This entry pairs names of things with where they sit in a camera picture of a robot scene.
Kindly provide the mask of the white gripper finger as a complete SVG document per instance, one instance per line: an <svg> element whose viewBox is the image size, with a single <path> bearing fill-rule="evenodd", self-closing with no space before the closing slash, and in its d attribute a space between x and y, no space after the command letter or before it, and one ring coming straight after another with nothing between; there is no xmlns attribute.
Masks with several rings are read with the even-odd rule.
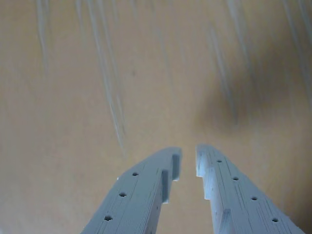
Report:
<svg viewBox="0 0 312 234"><path fill-rule="evenodd" d="M168 147L125 171L84 227L84 234L154 234L161 206L178 181L182 151Z"/></svg>
<svg viewBox="0 0 312 234"><path fill-rule="evenodd" d="M203 179L215 234L303 233L216 148L197 145L196 175Z"/></svg>

